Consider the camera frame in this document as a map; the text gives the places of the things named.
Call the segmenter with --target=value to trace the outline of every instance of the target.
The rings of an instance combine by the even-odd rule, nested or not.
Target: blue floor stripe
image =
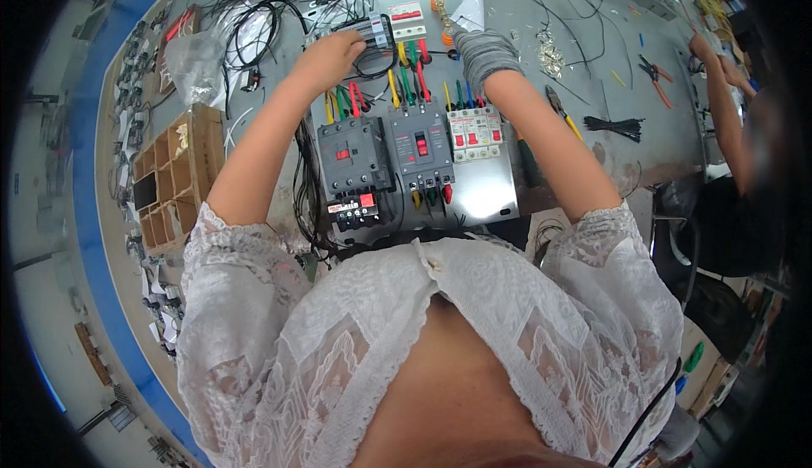
[[[212,466],[195,443],[186,418],[158,382],[132,335],[113,287],[96,209],[94,147],[99,94],[107,65],[137,21],[156,0],[116,0],[110,15],[90,44],[88,59],[73,93],[71,147],[73,148],[73,207],[76,236],[93,300],[107,336],[124,369],[164,425],[199,462]]]

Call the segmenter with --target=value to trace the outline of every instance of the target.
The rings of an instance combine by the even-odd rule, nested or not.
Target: woman
[[[573,227],[542,271],[445,238],[344,261],[312,289],[265,219],[310,103],[364,49],[311,45],[239,141],[186,250],[178,387],[217,466],[593,466],[674,371],[682,316],[631,212],[491,32],[465,76],[518,128]],[[624,458],[660,431],[669,390]]]

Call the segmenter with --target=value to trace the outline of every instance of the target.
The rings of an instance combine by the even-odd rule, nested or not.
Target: blue wire
[[[468,84],[468,81],[465,81],[465,88],[468,89],[468,105],[470,108],[473,108],[473,97],[471,96],[471,85]]]

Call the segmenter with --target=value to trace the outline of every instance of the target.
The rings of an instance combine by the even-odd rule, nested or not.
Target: red switch
[[[429,148],[425,145],[425,140],[421,138],[417,139],[417,154],[420,156],[429,155]]]
[[[452,193],[453,193],[452,192],[452,186],[451,185],[445,185],[442,188],[442,199],[446,203],[451,203],[452,202]]]

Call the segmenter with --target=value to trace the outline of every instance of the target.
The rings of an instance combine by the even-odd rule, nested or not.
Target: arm
[[[496,72],[485,80],[485,92],[521,132],[567,218],[620,205],[603,167],[522,74]]]
[[[752,164],[741,148],[741,120],[736,105],[733,103],[733,97],[730,96],[726,68],[723,67],[722,61],[716,56],[716,52],[704,36],[696,34],[691,38],[689,47],[705,63],[705,73],[708,77],[708,103],[710,104],[710,116],[713,118],[713,125],[716,129],[716,143],[727,161],[727,166],[730,167],[730,173],[733,175],[733,180],[736,181],[736,189],[739,190],[739,195],[742,195],[749,183]],[[753,89],[749,84],[747,87],[749,90],[746,91],[746,94],[752,92]]]
[[[321,38],[299,57],[231,152],[208,193],[229,225],[264,223],[299,120],[322,92],[338,85],[366,44],[357,31]]]

